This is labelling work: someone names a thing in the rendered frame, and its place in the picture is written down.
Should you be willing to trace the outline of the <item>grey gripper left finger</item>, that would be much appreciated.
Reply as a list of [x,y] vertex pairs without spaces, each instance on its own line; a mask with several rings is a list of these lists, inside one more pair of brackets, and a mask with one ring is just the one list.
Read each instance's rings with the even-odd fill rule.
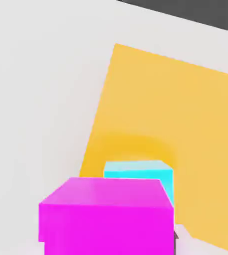
[[34,243],[31,248],[31,255],[44,255],[44,243]]

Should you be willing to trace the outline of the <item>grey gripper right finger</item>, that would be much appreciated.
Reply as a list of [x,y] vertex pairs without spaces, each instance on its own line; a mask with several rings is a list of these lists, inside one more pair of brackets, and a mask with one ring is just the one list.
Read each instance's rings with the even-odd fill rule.
[[174,230],[178,236],[176,239],[176,255],[202,255],[200,241],[193,238],[181,224],[175,224]]

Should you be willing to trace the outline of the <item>small magenta cube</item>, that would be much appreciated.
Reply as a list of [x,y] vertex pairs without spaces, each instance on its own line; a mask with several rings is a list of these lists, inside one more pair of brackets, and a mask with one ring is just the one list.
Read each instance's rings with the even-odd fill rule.
[[39,204],[44,255],[174,255],[174,209],[157,179],[70,178]]

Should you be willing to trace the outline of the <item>small cyan cube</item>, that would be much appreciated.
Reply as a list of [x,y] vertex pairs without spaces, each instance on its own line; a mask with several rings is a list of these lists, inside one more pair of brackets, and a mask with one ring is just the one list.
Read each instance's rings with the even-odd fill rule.
[[103,170],[104,178],[158,179],[174,206],[173,169],[160,160],[108,161]]

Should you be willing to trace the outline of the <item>large orange box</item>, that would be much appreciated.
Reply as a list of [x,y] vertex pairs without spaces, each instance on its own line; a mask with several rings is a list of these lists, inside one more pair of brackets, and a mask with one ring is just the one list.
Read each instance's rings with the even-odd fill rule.
[[174,171],[175,221],[228,250],[228,74],[115,44],[80,176],[107,161]]

